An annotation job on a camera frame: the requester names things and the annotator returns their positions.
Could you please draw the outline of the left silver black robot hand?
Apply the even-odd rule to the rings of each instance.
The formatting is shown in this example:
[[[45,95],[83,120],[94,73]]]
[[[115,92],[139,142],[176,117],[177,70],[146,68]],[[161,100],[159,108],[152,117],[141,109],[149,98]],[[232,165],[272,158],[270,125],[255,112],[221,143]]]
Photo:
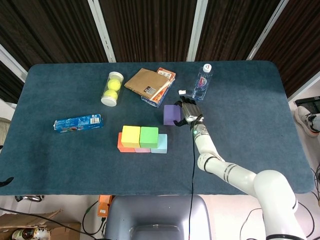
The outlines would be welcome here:
[[[10,184],[12,181],[14,180],[14,177],[9,177],[8,179],[6,179],[5,181],[0,181],[0,187],[5,187],[8,184]]]

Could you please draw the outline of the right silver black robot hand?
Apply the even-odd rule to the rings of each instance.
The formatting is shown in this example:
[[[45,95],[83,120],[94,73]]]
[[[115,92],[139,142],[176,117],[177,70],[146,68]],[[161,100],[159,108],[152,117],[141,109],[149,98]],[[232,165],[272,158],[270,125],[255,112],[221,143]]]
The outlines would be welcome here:
[[[181,127],[183,125],[189,125],[190,128],[193,128],[195,125],[204,122],[203,114],[194,99],[181,96],[180,100],[176,101],[174,105],[179,106],[183,113],[182,120],[173,121],[175,126]]]

